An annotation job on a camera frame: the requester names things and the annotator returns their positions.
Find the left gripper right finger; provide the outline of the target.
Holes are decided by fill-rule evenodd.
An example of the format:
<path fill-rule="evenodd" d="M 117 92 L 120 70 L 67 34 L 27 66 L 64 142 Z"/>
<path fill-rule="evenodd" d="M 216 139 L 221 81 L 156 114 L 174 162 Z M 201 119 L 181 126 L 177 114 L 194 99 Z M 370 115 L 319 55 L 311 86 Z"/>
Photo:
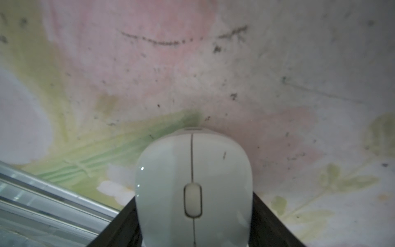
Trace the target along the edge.
<path fill-rule="evenodd" d="M 249 247 L 306 247 L 254 193 Z"/>

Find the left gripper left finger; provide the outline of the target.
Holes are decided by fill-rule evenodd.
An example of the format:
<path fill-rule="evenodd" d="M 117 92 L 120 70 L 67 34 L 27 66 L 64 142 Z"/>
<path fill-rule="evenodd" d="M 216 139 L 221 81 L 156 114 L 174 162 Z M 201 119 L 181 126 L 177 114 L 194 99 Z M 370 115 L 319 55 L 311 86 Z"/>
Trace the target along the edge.
<path fill-rule="evenodd" d="M 143 236 L 139 226 L 135 197 L 87 247 L 141 247 Z"/>

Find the white mouse bottom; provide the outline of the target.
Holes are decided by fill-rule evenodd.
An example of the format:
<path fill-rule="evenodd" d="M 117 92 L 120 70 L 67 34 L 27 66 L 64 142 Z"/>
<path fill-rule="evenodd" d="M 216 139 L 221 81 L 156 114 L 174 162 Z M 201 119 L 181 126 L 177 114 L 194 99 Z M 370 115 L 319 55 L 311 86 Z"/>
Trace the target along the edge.
<path fill-rule="evenodd" d="M 253 179 L 244 149 L 225 135 L 186 128 L 137 161 L 135 200 L 146 247 L 245 247 Z"/>

